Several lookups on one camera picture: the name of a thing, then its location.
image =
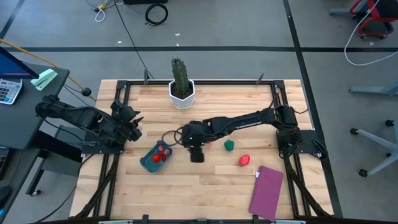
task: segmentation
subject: gray floor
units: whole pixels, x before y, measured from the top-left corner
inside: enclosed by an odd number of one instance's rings
[[[350,17],[331,17],[328,10],[348,7],[353,1],[291,0],[289,3],[302,47],[344,47],[355,23]],[[0,29],[15,5],[15,0],[0,1]],[[294,46],[282,1],[170,0],[167,7],[169,19],[158,27],[145,26],[134,11],[126,6],[119,7],[138,46]],[[133,8],[143,14],[146,6]],[[131,46],[115,7],[106,10],[102,23],[96,23],[94,17],[95,13],[83,0],[25,0],[5,39],[23,47]],[[359,39],[355,35],[350,46],[398,47],[397,39],[398,32],[382,41]],[[42,63],[28,55],[13,54],[27,62]],[[71,76],[92,88],[94,95],[101,79],[142,77],[143,67],[134,52],[39,54],[70,69]],[[142,52],[141,55],[156,78],[172,77],[172,57],[184,59],[191,78],[257,78],[263,72],[264,78],[301,78],[294,52]],[[355,62],[368,62],[385,55],[349,54]],[[392,139],[392,130],[383,122],[398,119],[397,100],[385,96],[354,96],[348,93],[348,88],[351,85],[387,85],[395,81],[398,57],[367,67],[354,67],[342,53],[304,53],[303,56],[344,217],[397,221],[398,163],[367,179],[360,177],[358,170],[375,166],[384,159],[386,150],[361,136],[349,134],[349,129],[355,127]],[[62,91],[60,97],[68,103],[81,105],[68,92]],[[55,132],[45,125],[42,129]],[[27,223],[41,218],[57,207],[75,184],[75,177],[45,173],[39,184],[43,194],[33,198],[18,196],[5,223]],[[66,218],[71,203],[68,201],[49,220]]]

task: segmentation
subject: white pot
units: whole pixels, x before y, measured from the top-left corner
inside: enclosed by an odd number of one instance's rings
[[[183,100],[181,100],[178,97],[173,96],[173,94],[172,94],[172,87],[173,87],[173,84],[175,81],[173,80],[169,83],[169,96],[172,99],[172,102],[177,109],[191,108],[193,101],[195,99],[195,84],[194,84],[193,80],[188,80],[188,81],[192,84],[192,94]]]

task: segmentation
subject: computer monitor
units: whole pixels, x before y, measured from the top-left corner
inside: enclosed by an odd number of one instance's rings
[[[39,75],[32,69],[0,47],[0,78],[33,79],[38,77]]]

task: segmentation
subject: wooden tabletop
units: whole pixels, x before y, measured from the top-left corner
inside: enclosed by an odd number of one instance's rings
[[[296,111],[306,110],[300,80],[284,81],[289,105]],[[117,80],[102,80],[97,108],[111,112],[116,83]],[[271,125],[241,129],[213,142],[203,149],[204,163],[190,162],[189,152],[182,146],[174,146],[173,156],[160,171],[155,174],[146,171],[139,159],[164,132],[191,120],[252,113],[269,106],[272,100],[270,88],[264,85],[195,85],[195,91],[192,108],[177,110],[169,98],[167,85],[131,87],[128,104],[144,117],[139,124],[142,137],[137,142],[128,142],[120,157],[111,218],[141,219],[148,214],[150,219],[250,219],[249,203],[258,167],[264,165],[285,173],[283,160],[278,156],[275,128]],[[300,129],[312,129],[308,113],[296,116]],[[235,142],[231,152],[223,145],[227,139]],[[171,136],[165,140],[174,141]],[[243,154],[249,154],[251,161],[248,166],[238,167],[237,161]],[[78,213],[96,190],[102,157],[93,156],[81,168],[70,215]],[[324,210],[333,213],[321,162],[308,154],[301,154],[300,159],[307,189]],[[303,214],[297,188],[296,195]],[[104,201],[100,214],[104,212]],[[276,218],[293,218],[285,177]]]

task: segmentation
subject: yellow cable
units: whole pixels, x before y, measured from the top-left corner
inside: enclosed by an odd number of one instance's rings
[[[31,56],[33,56],[33,57],[35,57],[35,58],[38,58],[38,59],[40,59],[40,60],[43,60],[44,62],[49,63],[50,65],[52,65],[52,66],[55,67],[55,68],[58,68],[58,66],[57,66],[56,64],[52,63],[51,61],[49,61],[49,60],[47,60],[47,59],[45,59],[45,58],[43,58],[43,57],[41,57],[41,56],[39,56],[39,55],[37,55],[37,54],[34,54],[34,53],[32,53],[32,52],[29,52],[29,51],[27,51],[27,50],[25,50],[25,49],[22,49],[22,48],[20,48],[20,47],[18,47],[18,46],[16,46],[16,45],[14,45],[14,44],[12,44],[12,43],[6,41],[6,40],[0,39],[0,42],[1,42],[1,43],[4,43],[4,44],[7,44],[7,45],[9,45],[9,46],[11,46],[11,47],[13,47],[13,48],[15,48],[15,49],[21,51],[21,52],[24,52],[24,53],[26,53],[26,54],[29,54],[29,55],[31,55]],[[76,86],[78,86],[79,88],[81,88],[81,90],[84,90],[84,89],[85,89],[85,88],[82,87],[75,79],[73,79],[71,76],[68,76],[68,78],[69,78]],[[90,97],[92,100],[96,101],[96,99],[95,99],[94,97],[92,97],[91,95],[88,96],[88,97]]]

